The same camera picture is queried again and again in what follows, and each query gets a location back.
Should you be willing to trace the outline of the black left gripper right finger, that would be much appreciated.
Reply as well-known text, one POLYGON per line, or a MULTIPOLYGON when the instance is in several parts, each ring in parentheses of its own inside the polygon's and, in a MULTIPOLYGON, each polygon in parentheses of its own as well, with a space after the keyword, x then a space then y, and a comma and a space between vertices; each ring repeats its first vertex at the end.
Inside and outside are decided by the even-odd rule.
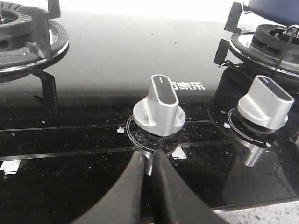
POLYGON ((226 224, 187 186, 165 152, 154 153, 152 194, 156 224, 226 224))

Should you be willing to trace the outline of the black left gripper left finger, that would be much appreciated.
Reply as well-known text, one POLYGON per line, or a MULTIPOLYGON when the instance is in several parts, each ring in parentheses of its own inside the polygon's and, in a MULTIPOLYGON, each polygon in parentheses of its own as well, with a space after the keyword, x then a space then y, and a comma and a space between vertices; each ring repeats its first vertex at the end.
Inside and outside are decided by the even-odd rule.
POLYGON ((144 156, 135 151, 113 187, 75 224, 138 224, 140 223, 144 156))

